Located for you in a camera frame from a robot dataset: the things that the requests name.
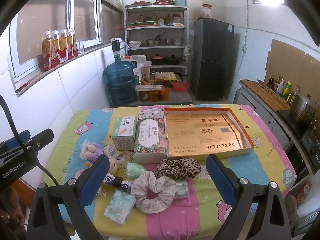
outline power cord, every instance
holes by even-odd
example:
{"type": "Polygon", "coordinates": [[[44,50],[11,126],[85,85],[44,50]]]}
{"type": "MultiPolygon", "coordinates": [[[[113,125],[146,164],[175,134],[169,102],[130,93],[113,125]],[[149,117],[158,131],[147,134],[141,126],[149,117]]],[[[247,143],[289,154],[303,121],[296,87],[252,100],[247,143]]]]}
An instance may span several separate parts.
{"type": "MultiPolygon", "coordinates": [[[[0,106],[2,107],[4,114],[8,120],[8,123],[10,125],[10,128],[12,130],[12,133],[15,137],[15,139],[17,140],[17,142],[19,143],[21,149],[27,154],[28,150],[26,148],[26,146],[24,145],[24,143],[22,142],[22,140],[20,139],[19,133],[17,131],[16,126],[14,125],[11,113],[9,111],[9,107],[7,105],[7,103],[4,101],[4,98],[0,95],[0,106]]],[[[38,158],[37,158],[37,166],[46,174],[48,175],[48,177],[57,185],[59,186],[60,184],[58,183],[58,181],[55,179],[55,177],[44,167],[42,166],[42,164],[39,162],[38,158]]]]}
{"type": "MultiPolygon", "coordinates": [[[[248,28],[249,28],[249,0],[247,0],[247,28],[246,28],[246,30],[245,30],[244,45],[243,45],[244,47],[245,47],[246,44],[247,44],[248,28]]],[[[240,64],[239,64],[239,67],[238,67],[237,70],[235,71],[235,76],[234,76],[234,78],[233,78],[232,85],[233,85],[233,83],[235,82],[236,77],[238,76],[238,73],[239,73],[240,68],[241,68],[241,66],[242,66],[243,59],[244,59],[244,49],[242,49],[241,62],[240,62],[240,64]]]]}

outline shelf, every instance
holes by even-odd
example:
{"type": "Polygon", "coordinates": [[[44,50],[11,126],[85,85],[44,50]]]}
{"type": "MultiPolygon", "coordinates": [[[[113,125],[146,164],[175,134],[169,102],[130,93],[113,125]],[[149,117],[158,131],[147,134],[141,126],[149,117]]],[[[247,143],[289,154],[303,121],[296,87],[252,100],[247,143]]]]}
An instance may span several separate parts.
{"type": "Polygon", "coordinates": [[[136,6],[124,9],[128,13],[133,12],[143,12],[143,11],[175,11],[184,12],[188,10],[188,7],[175,6],[175,5],[146,5],[146,6],[136,6]]]}
{"type": "Polygon", "coordinates": [[[187,66],[180,65],[180,64],[178,64],[178,65],[167,65],[167,64],[165,64],[165,65],[157,65],[157,66],[152,65],[151,66],[151,68],[186,68],[186,67],[187,66]]]}
{"type": "Polygon", "coordinates": [[[140,49],[184,49],[185,46],[153,46],[153,47],[138,47],[138,48],[128,48],[130,50],[140,50],[140,49]]]}
{"type": "Polygon", "coordinates": [[[178,27],[178,26],[140,26],[129,28],[127,31],[135,31],[135,30],[144,30],[144,29],[157,29],[157,28],[164,28],[164,29],[187,29],[187,27],[178,27]]]}

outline tablecloth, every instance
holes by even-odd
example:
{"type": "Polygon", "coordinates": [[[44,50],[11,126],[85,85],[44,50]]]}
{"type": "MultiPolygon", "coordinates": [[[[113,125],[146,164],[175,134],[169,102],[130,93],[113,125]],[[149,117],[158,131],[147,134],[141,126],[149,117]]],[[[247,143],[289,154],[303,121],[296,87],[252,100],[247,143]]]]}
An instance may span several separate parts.
{"type": "MultiPolygon", "coordinates": [[[[278,183],[285,196],[296,179],[296,173],[279,142],[268,126],[245,105],[175,105],[175,106],[137,106],[124,108],[106,108],[77,112],[61,135],[46,168],[60,184],[75,176],[85,168],[79,158],[82,143],[90,141],[106,145],[112,142],[111,132],[116,119],[121,116],[157,116],[167,107],[229,107],[247,130],[255,148],[245,155],[223,158],[226,167],[231,168],[238,177],[245,177],[251,183],[267,185],[269,181],[278,183]]],[[[124,151],[126,158],[133,161],[133,152],[124,151]]],[[[103,215],[115,189],[103,185],[107,196],[97,196],[90,206],[85,208],[98,231],[105,236],[123,239],[188,239],[215,235],[226,220],[231,207],[225,204],[206,170],[205,162],[200,162],[201,173],[194,179],[188,179],[189,196],[174,200],[169,208],[157,214],[144,214],[134,208],[125,225],[112,222],[103,215]]],[[[144,165],[156,173],[156,164],[144,165]]],[[[122,165],[117,176],[127,179],[122,165]]],[[[53,185],[44,175],[43,182],[53,185]]],[[[64,206],[61,214],[68,220],[64,206]]],[[[256,210],[252,205],[249,216],[256,210]]]]}

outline blue water bottle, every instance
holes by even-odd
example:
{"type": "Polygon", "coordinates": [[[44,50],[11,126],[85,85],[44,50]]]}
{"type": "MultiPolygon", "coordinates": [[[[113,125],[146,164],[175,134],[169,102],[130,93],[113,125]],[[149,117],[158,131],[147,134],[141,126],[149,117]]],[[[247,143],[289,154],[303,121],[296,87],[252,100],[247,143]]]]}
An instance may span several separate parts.
{"type": "Polygon", "coordinates": [[[106,67],[102,73],[102,81],[107,97],[111,95],[111,101],[116,106],[127,105],[137,98],[135,91],[135,77],[133,64],[120,60],[120,43],[112,42],[112,51],[115,62],[106,67]]]}

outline cardboard backsplash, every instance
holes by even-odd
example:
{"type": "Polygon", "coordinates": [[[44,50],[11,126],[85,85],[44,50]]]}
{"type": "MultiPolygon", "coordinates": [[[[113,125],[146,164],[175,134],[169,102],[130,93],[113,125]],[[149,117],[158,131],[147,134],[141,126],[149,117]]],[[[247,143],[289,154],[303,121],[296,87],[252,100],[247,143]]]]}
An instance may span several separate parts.
{"type": "Polygon", "coordinates": [[[281,75],[284,85],[290,81],[292,89],[300,86],[302,95],[309,94],[315,104],[320,99],[320,61],[304,51],[287,43],[272,40],[271,50],[268,54],[264,82],[274,75],[281,75]]]}

